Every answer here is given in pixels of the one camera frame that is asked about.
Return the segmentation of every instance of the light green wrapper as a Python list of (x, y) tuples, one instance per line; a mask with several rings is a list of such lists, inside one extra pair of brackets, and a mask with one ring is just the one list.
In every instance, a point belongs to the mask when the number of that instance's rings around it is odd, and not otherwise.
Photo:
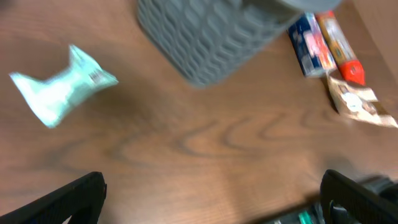
[(46, 81), (20, 73), (10, 77), (36, 116), (48, 127), (56, 127), (77, 105), (118, 80), (74, 45), (70, 45), (70, 65)]

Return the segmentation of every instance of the red and orange tube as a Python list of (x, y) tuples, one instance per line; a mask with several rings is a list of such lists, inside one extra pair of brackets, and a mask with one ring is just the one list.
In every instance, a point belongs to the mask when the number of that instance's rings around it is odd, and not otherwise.
[(365, 85), (365, 72), (333, 12), (317, 14), (317, 21), (341, 75), (346, 81)]

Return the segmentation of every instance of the small box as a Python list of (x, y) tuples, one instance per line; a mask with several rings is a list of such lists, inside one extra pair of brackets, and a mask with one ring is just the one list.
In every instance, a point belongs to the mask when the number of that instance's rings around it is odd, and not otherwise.
[(287, 32), (306, 77), (321, 77), (336, 70), (336, 63), (313, 13), (305, 13)]

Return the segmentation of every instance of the crumpled wrapper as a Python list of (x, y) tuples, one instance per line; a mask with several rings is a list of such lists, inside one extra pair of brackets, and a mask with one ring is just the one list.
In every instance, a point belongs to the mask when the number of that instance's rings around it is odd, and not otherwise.
[(56, 127), (74, 107), (118, 80), (103, 70), (88, 54), (70, 45), (69, 67), (48, 80), (21, 73), (10, 77), (27, 104), (48, 128)]
[(339, 114), (357, 121), (398, 128), (395, 119), (382, 107), (372, 89), (354, 87), (339, 80), (333, 72), (327, 77), (328, 87)]

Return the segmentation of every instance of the wooden table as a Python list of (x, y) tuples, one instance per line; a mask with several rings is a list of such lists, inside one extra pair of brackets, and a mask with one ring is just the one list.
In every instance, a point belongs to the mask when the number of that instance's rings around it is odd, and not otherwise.
[[(108, 183), (100, 223), (247, 223), (306, 201), (326, 169), (398, 178), (398, 130), (341, 117), (283, 35), (231, 78), (192, 88), (140, 30), (135, 1), (0, 7), (0, 213), (90, 171)], [(398, 116), (397, 85), (356, 9), (336, 12), (367, 83)], [(68, 44), (117, 76), (55, 129), (8, 74), (46, 79)]]

